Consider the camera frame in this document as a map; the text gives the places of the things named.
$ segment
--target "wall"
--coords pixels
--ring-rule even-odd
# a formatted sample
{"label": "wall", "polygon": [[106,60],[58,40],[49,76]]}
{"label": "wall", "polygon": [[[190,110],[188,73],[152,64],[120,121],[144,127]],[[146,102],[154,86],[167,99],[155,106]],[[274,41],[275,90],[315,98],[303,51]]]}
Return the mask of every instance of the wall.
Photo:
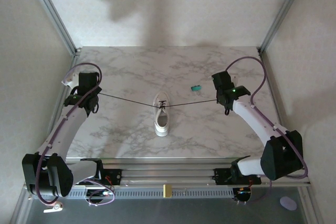
{"label": "wall", "polygon": [[52,0],[79,46],[260,46],[284,0]]}
{"label": "wall", "polygon": [[304,139],[325,223],[336,223],[336,0],[295,0],[267,50],[285,125]]}
{"label": "wall", "polygon": [[21,161],[46,136],[70,55],[38,0],[0,0],[0,223],[9,223]]}

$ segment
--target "purple cable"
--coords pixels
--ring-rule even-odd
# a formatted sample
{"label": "purple cable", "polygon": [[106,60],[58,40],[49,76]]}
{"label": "purple cable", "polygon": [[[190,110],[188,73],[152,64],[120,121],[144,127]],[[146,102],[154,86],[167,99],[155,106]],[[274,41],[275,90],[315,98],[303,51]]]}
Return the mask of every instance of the purple cable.
{"label": "purple cable", "polygon": [[95,195],[96,193],[101,192],[102,190],[104,191],[104,189],[98,189],[98,190],[94,191],[94,192],[90,195],[89,200],[88,200],[90,205],[95,205],[96,207],[98,207],[98,206],[107,205],[107,204],[109,204],[109,203],[112,203],[112,202],[115,200],[116,195],[114,194],[114,191],[113,191],[111,188],[108,188],[107,186],[105,186],[105,185],[103,185],[103,184],[101,184],[101,183],[99,183],[99,182],[97,182],[97,181],[90,180],[90,179],[84,179],[83,182],[89,182],[89,183],[92,183],[92,184],[95,184],[95,185],[98,185],[98,186],[102,186],[102,187],[104,187],[106,190],[110,191],[110,192],[112,193],[112,196],[113,196],[112,199],[111,199],[110,201],[107,201],[107,202],[104,202],[104,203],[99,203],[99,204],[92,203],[92,202],[91,202],[91,198],[93,197],[93,195]]}
{"label": "purple cable", "polygon": [[102,72],[101,72],[101,69],[94,63],[89,63],[89,62],[83,62],[83,63],[80,63],[80,64],[77,64],[75,66],[73,66],[65,75],[64,77],[64,80],[68,77],[68,75],[70,73],[73,72],[74,69],[76,69],[78,66],[82,66],[82,65],[92,65],[94,67],[96,67],[99,71],[99,75],[100,75],[100,78],[98,80],[98,84],[93,87],[90,91],[88,91],[70,110],[69,112],[66,114],[65,118],[62,119],[62,121],[59,123],[59,125],[57,126],[57,128],[55,129],[55,132],[54,134],[52,135],[49,143],[48,143],[48,146],[45,148],[45,150],[42,152],[41,154],[41,157],[38,161],[38,165],[37,165],[37,170],[36,170],[36,178],[35,178],[35,189],[36,189],[36,194],[37,194],[37,197],[39,198],[39,200],[45,204],[45,205],[52,205],[53,203],[56,202],[56,200],[58,199],[58,197],[56,196],[55,199],[53,199],[52,201],[46,201],[45,199],[43,199],[41,193],[40,193],[40,188],[39,188],[39,178],[40,178],[40,171],[41,171],[41,167],[42,167],[42,162],[43,162],[43,159],[46,155],[46,153],[48,152],[48,150],[50,149],[50,147],[52,147],[52,144],[58,134],[58,132],[60,131],[60,129],[62,128],[64,122],[67,120],[67,118],[71,115],[71,113],[78,107],[78,105],[92,92],[94,92],[94,90],[96,88],[98,88],[99,84],[101,83],[101,80],[102,80]]}
{"label": "purple cable", "polygon": [[[255,58],[255,57],[252,57],[252,56],[244,56],[244,57],[241,57],[239,59],[236,59],[234,60],[226,69],[225,71],[227,71],[233,64],[235,64],[236,62],[240,61],[240,60],[243,60],[243,59],[253,59],[253,60],[256,60],[260,63],[260,65],[262,66],[262,69],[264,71],[264,78],[263,78],[263,81],[261,82],[260,86],[256,89],[256,91],[253,92],[253,94],[251,95],[251,99],[250,99],[250,102],[251,102],[251,105],[253,105],[253,109],[272,127],[274,128],[274,124],[272,123],[272,121],[270,119],[268,119],[254,104],[254,96],[256,95],[257,92],[259,92],[259,90],[261,89],[261,87],[265,84],[265,81],[267,79],[267,74],[266,74],[266,68],[263,64],[263,62],[261,60],[259,60],[258,58]],[[303,157],[301,156],[301,154],[299,153],[298,149],[295,148],[295,146],[292,144],[291,140],[289,140],[289,138],[284,134],[284,132],[282,132],[281,130],[279,130],[278,128],[275,129],[286,141],[287,143],[289,144],[289,146],[293,149],[293,151],[295,152],[295,154],[298,156],[298,158],[300,159],[302,165],[303,165],[303,168],[304,168],[304,171],[305,173],[300,175],[300,176],[290,176],[288,175],[287,177],[289,178],[293,178],[293,179],[302,179],[302,178],[305,178],[308,176],[308,167],[307,167],[307,164],[305,163],[305,160],[303,159]]]}

